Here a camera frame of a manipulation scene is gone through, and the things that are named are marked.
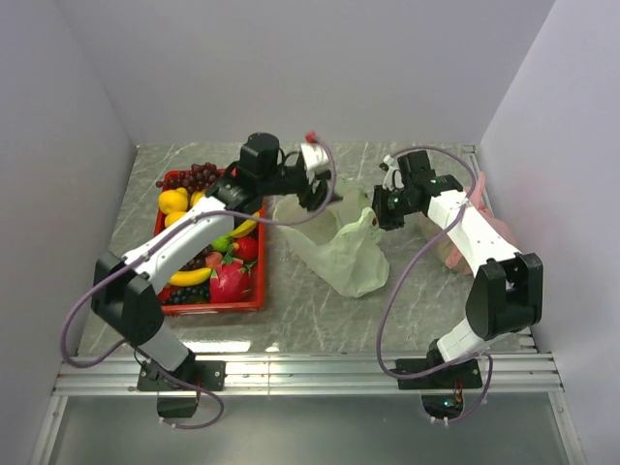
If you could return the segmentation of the green avocado print plastic bag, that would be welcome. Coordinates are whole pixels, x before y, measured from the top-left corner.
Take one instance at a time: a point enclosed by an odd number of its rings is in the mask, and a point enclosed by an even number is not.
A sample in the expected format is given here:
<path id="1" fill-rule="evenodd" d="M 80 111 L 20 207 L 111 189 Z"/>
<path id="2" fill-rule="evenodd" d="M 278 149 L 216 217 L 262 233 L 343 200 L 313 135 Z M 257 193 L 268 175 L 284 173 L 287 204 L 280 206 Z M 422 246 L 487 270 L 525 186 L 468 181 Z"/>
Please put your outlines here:
<path id="1" fill-rule="evenodd" d="M 288 245 L 313 272 L 340 295 L 359 298 L 388 280 L 389 263 L 379 247 L 384 231 L 361 184 L 340 179 L 335 193 L 342 200 L 310 222 L 288 225 L 309 214 L 294 196 L 275 204 L 272 219 L 282 224 L 280 231 Z"/>

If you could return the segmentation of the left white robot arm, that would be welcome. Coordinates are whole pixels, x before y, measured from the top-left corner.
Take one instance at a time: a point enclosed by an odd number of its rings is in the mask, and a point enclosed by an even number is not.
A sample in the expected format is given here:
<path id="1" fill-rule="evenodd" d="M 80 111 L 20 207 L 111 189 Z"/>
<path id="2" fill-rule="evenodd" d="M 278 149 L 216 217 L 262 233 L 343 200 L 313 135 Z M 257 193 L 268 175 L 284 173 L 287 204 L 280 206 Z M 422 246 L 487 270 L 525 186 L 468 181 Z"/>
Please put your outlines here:
<path id="1" fill-rule="evenodd" d="M 121 258 L 106 253 L 98 260 L 93 312 L 150 358 L 171 388 L 195 386 L 196 356 L 166 325 L 158 293 L 207 244 L 231 232 L 235 219 L 252 219 L 264 198 L 295 195 L 314 219 L 331 202 L 335 183 L 333 155 L 317 135 L 307 134 L 293 164 L 272 134 L 249 136 L 238 159 L 180 220 Z"/>

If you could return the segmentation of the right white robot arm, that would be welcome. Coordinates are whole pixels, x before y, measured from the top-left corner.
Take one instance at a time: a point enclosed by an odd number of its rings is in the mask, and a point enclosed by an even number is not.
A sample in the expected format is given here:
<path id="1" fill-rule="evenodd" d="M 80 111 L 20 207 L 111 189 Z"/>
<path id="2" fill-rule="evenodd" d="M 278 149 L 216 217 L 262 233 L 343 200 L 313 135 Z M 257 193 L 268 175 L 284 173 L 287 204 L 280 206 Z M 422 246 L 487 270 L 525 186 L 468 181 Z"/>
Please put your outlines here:
<path id="1" fill-rule="evenodd" d="M 430 345 L 425 369 L 411 376 L 429 376 L 435 386 L 447 387 L 459 377 L 461 363 L 482 355 L 499 337 L 541 320 L 543 263 L 488 223 L 473 204 L 473 189 L 431 168 L 431 150 L 411 147 L 387 155 L 381 163 L 386 176 L 374 188 L 372 208 L 385 231 L 403 227 L 410 214 L 422 214 L 439 229 L 427 244 L 448 238 L 473 273 L 463 319 Z"/>

